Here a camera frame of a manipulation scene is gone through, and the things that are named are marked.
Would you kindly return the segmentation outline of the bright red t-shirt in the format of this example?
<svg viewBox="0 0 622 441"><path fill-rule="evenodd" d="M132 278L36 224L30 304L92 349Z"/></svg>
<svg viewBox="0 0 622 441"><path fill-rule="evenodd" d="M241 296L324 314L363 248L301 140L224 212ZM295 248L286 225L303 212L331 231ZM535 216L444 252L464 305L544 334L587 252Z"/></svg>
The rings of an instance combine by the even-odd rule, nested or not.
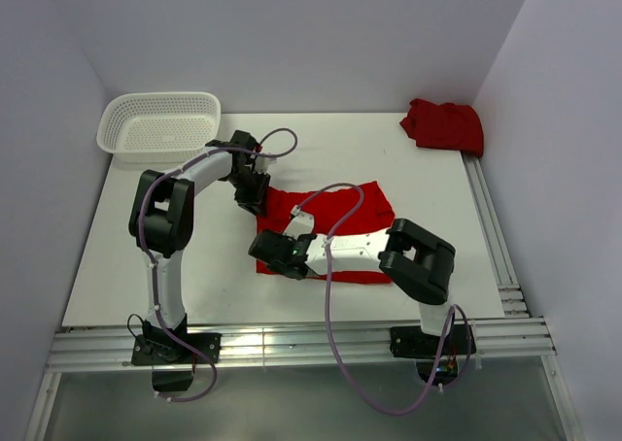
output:
<svg viewBox="0 0 622 441"><path fill-rule="evenodd" d="M290 192L271 187L266 198L266 214L257 216L257 233L282 232L290 222L291 210L303 203L302 210L315 219L313 231L326 234L358 201L363 204L337 230L337 235L365 234L388 228L395 219L392 205L377 182L361 185L363 195L353 188L326 191L311 201L308 192Z"/></svg>

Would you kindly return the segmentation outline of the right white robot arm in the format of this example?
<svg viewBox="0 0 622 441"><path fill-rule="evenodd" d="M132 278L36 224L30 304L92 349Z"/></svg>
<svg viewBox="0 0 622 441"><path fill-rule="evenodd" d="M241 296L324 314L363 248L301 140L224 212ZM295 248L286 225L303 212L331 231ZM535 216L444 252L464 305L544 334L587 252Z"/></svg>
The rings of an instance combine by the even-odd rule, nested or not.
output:
<svg viewBox="0 0 622 441"><path fill-rule="evenodd" d="M397 219L388 228L331 238L300 227L292 233L264 230L249 255L269 271L294 280L382 273L418 303L426 350L439 354L454 341L446 319L456 249L411 220Z"/></svg>

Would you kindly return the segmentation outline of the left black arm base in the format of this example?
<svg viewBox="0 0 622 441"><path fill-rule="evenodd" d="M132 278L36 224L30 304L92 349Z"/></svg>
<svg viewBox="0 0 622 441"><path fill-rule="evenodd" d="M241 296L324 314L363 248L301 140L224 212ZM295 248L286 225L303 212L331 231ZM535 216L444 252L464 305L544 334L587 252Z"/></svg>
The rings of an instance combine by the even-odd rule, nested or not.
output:
<svg viewBox="0 0 622 441"><path fill-rule="evenodd" d="M130 364L152 367L151 382L156 397L177 403L192 402L215 388L221 333L188 333L186 318L176 328L162 330L136 314L128 317L126 328L134 339ZM193 384L199 363L211 369L211 382L195 395L183 395Z"/></svg>

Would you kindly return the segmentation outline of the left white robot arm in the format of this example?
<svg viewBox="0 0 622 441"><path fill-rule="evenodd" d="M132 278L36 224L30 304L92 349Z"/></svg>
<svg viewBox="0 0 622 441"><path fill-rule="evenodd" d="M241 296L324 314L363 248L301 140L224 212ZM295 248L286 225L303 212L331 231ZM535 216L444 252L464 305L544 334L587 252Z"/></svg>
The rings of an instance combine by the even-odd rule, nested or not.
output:
<svg viewBox="0 0 622 441"><path fill-rule="evenodd" d="M155 352L167 362L186 357L187 312L181 293L181 263L194 226L195 197L215 182L234 187L234 201L252 215L266 213L270 176L262 142L237 130L227 142L213 140L195 157L167 172L144 171L135 193L129 233L148 268L149 328L162 330Z"/></svg>

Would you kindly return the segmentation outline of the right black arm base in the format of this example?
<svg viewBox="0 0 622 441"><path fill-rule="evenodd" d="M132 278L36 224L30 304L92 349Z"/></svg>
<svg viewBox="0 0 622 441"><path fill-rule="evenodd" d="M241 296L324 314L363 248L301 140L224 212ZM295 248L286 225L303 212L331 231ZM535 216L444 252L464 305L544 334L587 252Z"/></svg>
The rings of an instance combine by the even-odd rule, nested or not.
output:
<svg viewBox="0 0 622 441"><path fill-rule="evenodd" d="M433 384L448 384L460 375L459 357L472 356L477 352L472 329L463 323L452 324L446 336L439 363L432 370L439 337L425 334L420 326L394 326L390 329L390 352L396 358L409 358L416 361L420 378L426 382L431 374Z"/></svg>

